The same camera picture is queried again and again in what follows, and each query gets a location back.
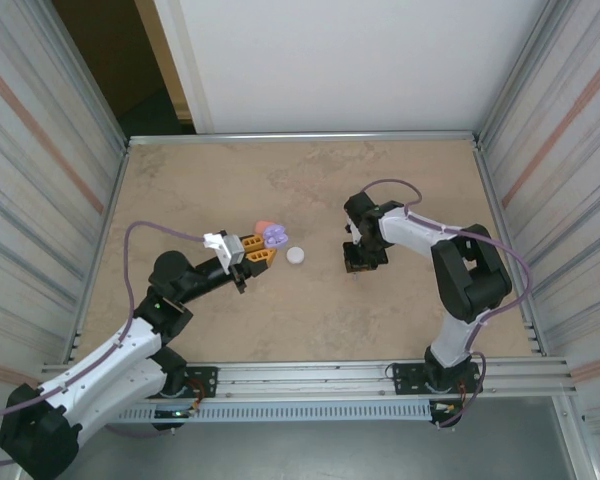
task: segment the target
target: aluminum frame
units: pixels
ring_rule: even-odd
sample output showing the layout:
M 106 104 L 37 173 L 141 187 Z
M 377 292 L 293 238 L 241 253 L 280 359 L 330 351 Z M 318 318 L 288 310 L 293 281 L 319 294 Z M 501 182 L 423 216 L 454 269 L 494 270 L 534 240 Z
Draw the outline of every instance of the aluminum frame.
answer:
M 222 143 L 259 143 L 259 142 L 317 142 L 317 141 L 407 141 L 407 140 L 469 140 L 474 147 L 474 158 L 480 173 L 487 201 L 497 226 L 500 238 L 511 245 L 510 235 L 499 202 L 495 195 L 493 183 L 486 168 L 483 153 L 478 148 L 475 135 L 469 131 L 427 131 L 427 132 L 343 132 L 343 133 L 302 133 L 302 134 L 249 134 L 249 135 L 197 135 L 197 136 L 156 136 L 132 137 L 130 147 L 135 145 L 159 144 L 222 144 Z M 105 228 L 98 244 L 96 260 L 90 273 L 88 288 L 81 302 L 78 318 L 79 329 L 84 324 L 87 306 L 90 301 L 97 267 L 102 257 L 102 250 L 108 234 L 115 203 L 122 185 L 128 155 L 121 167 L 112 201 L 106 212 Z M 523 288 L 522 275 L 517 265 L 509 264 L 516 290 Z M 544 350 L 546 341 L 542 331 L 534 328 L 537 312 L 532 301 L 521 306 L 525 320 L 525 328 L 532 350 L 545 357 L 510 357 L 488 359 L 485 391 L 481 397 L 534 397 L 549 396 L 554 401 L 556 416 L 559 420 L 563 438 L 565 439 L 574 471 L 578 480 L 588 478 L 600 479 L 599 458 L 590 441 L 587 442 L 586 430 L 573 419 L 576 418 L 574 407 L 575 386 L 569 375 L 566 361 L 559 357 L 546 357 Z M 419 363 L 421 360 L 402 360 L 400 363 Z M 218 385 L 219 397 L 207 399 L 209 403 L 233 403 L 236 405 L 259 402 L 265 404 L 274 401 L 311 402 L 317 400 L 333 401 L 395 401 L 398 397 L 393 393 L 391 381 L 379 377 L 379 371 L 392 363 L 390 361 L 369 362 L 290 362 L 290 363 L 238 363 L 217 364 L 224 370 L 222 376 L 233 375 L 226 383 L 221 380 Z M 46 366 L 44 375 L 55 375 L 54 372 L 66 369 L 66 365 Z M 374 371 L 370 378 L 359 378 L 361 372 Z M 428 398 L 404 397 L 407 399 Z M 150 404 L 177 403 L 177 400 L 160 399 L 149 401 Z
M 100 236 L 98 237 L 98 243 L 96 246 L 96 251 L 94 252 L 93 261 L 91 262 L 89 273 L 85 280 L 84 292 L 82 294 L 82 298 L 80 299 L 80 303 L 78 304 L 78 310 L 75 319 L 75 330 L 73 334 L 69 336 L 61 357 L 65 363 L 73 360 L 73 350 L 80 345 L 82 327 L 84 326 L 84 322 L 87 318 L 87 311 L 89 310 L 91 296 L 93 295 L 93 287 L 95 286 L 96 278 L 98 277 L 100 261 L 102 260 L 102 255 L 104 254 L 104 246 L 107 243 L 109 229 L 111 228 L 111 223 L 113 222 L 113 213 L 115 212 L 116 205 L 118 204 L 118 197 L 120 196 L 122 181 L 124 180 L 124 174 L 127 171 L 128 164 L 129 149 L 127 148 L 127 153 L 122 158 L 122 163 L 120 164 L 120 168 L 118 168 L 118 173 L 113 184 L 113 190 L 111 191 L 111 196 L 109 197 L 109 202 L 103 215 L 102 230 L 100 232 Z
M 272 142 L 351 142 L 405 140 L 473 140 L 470 130 L 405 131 L 405 132 L 307 132 L 307 133 L 233 133 L 206 135 L 134 136 L 129 146 L 187 145 L 200 143 L 272 143 Z

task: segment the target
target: red stripe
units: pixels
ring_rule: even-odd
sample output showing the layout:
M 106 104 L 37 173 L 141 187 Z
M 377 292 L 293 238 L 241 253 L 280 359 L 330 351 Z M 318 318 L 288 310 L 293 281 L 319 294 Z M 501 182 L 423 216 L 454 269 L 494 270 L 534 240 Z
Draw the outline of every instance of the red stripe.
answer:
M 9 383 L 11 385 L 21 385 L 28 383 L 32 387 L 37 387 L 40 383 L 37 378 L 30 377 L 24 373 L 0 365 L 0 382 Z
M 600 360 L 588 363 L 571 371 L 573 381 L 576 383 L 591 381 L 600 377 Z
M 569 125 L 571 125 L 573 120 L 580 114 L 580 112 L 582 112 L 582 110 L 584 110 L 584 108 L 589 104 L 589 102 L 595 96 L 595 94 L 598 93 L 598 90 L 600 90 L 600 68 L 593 76 L 593 78 L 589 81 L 587 86 L 584 87 L 584 90 L 582 91 L 578 99 L 575 101 L 567 115 L 562 119 L 562 121 L 558 124 L 558 126 L 551 133 L 551 135 L 549 135 L 549 138 L 545 140 L 544 144 L 542 145 L 542 147 L 540 147 L 540 150 L 538 150 L 538 152 L 534 155 L 533 159 L 531 159 L 529 164 L 526 166 L 526 168 L 518 178 L 518 180 L 516 180 L 516 182 L 511 187 L 511 190 L 509 190 L 509 192 L 504 196 L 504 198 L 502 199 L 502 205 L 504 206 L 504 208 L 507 208 L 509 206 L 511 200 L 518 192 L 518 190 L 520 190 L 522 185 L 524 185 L 524 183 L 535 171 L 535 169 L 538 168 L 538 165 L 540 165 L 542 160 L 544 160 L 547 154 L 555 146 L 560 137 L 562 137 L 565 130 L 569 127 Z
M 56 147 L 49 138 L 49 135 L 42 129 L 42 126 L 38 121 L 31 115 L 31 113 L 25 108 L 25 106 L 18 100 L 15 93 L 4 79 L 0 76 L 0 96 L 5 102 L 11 107 L 16 115 L 20 118 L 25 127 L 32 133 L 32 135 L 38 140 L 40 145 L 47 151 L 47 153 L 53 158 L 56 163 L 60 166 L 62 171 L 67 174 L 71 182 L 78 188 L 89 203 L 96 209 L 98 213 L 104 211 L 104 206 L 98 200 L 98 197 L 91 191 L 87 184 L 80 178 L 77 172 L 69 165 L 69 162 L 62 155 L 58 147 Z

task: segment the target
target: white wall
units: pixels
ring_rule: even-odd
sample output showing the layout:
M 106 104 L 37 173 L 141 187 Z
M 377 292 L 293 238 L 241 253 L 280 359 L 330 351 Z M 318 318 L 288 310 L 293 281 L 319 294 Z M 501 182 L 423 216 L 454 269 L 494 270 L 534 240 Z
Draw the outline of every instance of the white wall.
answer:
M 476 129 L 545 0 L 156 0 L 199 133 Z

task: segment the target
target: purple toy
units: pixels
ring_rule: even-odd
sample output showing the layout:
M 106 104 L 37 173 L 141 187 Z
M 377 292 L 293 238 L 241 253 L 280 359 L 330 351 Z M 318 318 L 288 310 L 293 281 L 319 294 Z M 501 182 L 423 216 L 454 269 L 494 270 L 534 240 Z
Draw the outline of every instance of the purple toy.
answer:
M 284 233 L 282 225 L 269 225 L 264 229 L 262 236 L 264 237 L 264 246 L 267 248 L 282 248 L 289 241 Z

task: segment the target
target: corrugated metal wall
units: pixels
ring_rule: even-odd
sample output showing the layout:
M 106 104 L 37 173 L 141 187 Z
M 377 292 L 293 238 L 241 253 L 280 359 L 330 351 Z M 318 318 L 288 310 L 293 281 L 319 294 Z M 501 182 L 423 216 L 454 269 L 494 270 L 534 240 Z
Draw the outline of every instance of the corrugated metal wall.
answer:
M 67 38 L 45 2 L 0 2 L 0 406 L 63 360 L 125 152 Z
M 600 445 L 600 0 L 563 2 L 548 42 L 482 135 L 549 350 L 567 357 Z

